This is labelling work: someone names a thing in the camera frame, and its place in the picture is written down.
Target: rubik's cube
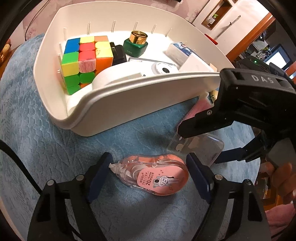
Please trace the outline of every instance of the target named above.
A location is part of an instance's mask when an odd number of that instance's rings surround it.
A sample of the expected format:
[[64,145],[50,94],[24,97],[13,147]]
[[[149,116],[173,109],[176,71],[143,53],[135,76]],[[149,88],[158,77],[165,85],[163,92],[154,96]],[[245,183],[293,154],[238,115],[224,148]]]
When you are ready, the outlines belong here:
[[92,83],[98,73],[112,66],[112,62],[107,36],[69,39],[61,64],[68,94],[72,95]]

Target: gold cap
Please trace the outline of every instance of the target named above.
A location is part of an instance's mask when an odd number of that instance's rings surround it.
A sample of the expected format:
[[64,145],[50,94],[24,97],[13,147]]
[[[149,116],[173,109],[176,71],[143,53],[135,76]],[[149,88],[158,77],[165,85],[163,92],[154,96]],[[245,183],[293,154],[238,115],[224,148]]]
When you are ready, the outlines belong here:
[[214,103],[215,100],[218,98],[218,91],[217,90],[212,91],[210,96],[211,96],[211,101]]
[[141,31],[132,31],[129,40],[134,44],[144,44],[147,37],[148,35]]

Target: blue gripper pad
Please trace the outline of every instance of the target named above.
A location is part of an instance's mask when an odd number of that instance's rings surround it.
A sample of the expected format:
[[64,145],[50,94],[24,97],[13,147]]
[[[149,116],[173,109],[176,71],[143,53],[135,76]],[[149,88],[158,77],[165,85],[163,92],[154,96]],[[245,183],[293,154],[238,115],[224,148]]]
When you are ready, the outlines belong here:
[[214,189],[214,174],[208,166],[201,164],[194,153],[186,157],[186,165],[200,197],[210,204]]
[[105,152],[96,165],[86,172],[86,197],[89,203],[97,199],[109,172],[109,164],[113,161],[110,153]]

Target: floral wallpaper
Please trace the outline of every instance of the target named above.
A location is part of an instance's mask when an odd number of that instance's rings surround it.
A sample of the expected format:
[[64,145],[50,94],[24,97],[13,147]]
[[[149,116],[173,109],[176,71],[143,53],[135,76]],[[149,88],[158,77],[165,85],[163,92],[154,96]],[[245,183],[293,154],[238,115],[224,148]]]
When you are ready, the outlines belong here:
[[[24,34],[26,39],[30,39],[41,33],[45,33],[54,15],[59,8],[70,5],[73,3],[81,3],[94,0],[50,0],[42,11],[37,15],[35,20],[27,30],[34,15],[42,8],[47,0],[42,0],[23,20]],[[140,3],[148,6],[157,7],[172,13],[175,13],[182,18],[190,21],[191,23],[195,20],[197,15],[201,12],[204,6],[209,0],[182,0],[181,3],[175,0],[114,0]]]

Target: shelf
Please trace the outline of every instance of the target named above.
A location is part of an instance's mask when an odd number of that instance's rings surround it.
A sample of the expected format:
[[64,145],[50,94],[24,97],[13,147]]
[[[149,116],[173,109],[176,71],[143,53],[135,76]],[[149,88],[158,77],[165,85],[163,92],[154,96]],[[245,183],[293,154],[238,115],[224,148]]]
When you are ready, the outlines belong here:
[[[202,22],[202,25],[208,28],[209,30],[212,30],[231,8],[232,5],[228,0],[221,0],[205,18],[205,20]],[[212,17],[214,14],[217,14],[218,16],[216,17],[216,20],[213,22],[213,24],[210,24],[210,22],[207,19]]]

